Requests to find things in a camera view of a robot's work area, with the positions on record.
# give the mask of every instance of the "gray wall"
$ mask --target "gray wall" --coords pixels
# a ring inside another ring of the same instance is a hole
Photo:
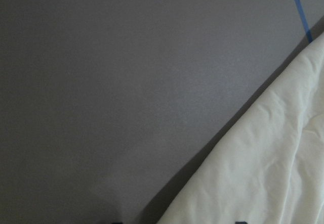
[[[324,0],[302,3],[318,35]],[[0,223],[155,223],[307,45],[294,0],[1,11]]]

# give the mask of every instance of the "blue stripe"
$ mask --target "blue stripe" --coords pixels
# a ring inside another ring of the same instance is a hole
[[[306,20],[304,11],[303,11],[302,4],[300,3],[300,0],[295,0],[295,4],[296,4],[297,10],[298,10],[300,19],[302,20],[308,42],[311,43],[313,41],[313,38],[312,38],[312,34],[310,33],[310,30],[308,27],[308,23],[307,23],[307,20]]]

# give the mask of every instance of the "white cloth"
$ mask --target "white cloth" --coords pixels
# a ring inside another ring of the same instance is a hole
[[[324,34],[215,146],[158,224],[324,223]]]

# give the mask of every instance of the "blue tape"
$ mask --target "blue tape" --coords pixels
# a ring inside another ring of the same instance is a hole
[[[295,0],[295,4],[296,4],[296,7],[297,7],[297,10],[298,10],[298,13],[299,13],[299,17],[302,20],[303,27],[304,27],[308,42],[311,43],[313,41],[313,38],[312,38],[312,34],[310,33],[310,30],[309,30],[309,27],[308,27],[308,23],[307,23],[307,20],[306,20],[304,11],[303,11],[302,4],[300,3],[300,0]]]

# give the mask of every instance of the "white fabric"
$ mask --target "white fabric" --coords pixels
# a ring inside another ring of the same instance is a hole
[[[158,224],[324,223],[324,34],[215,146]]]

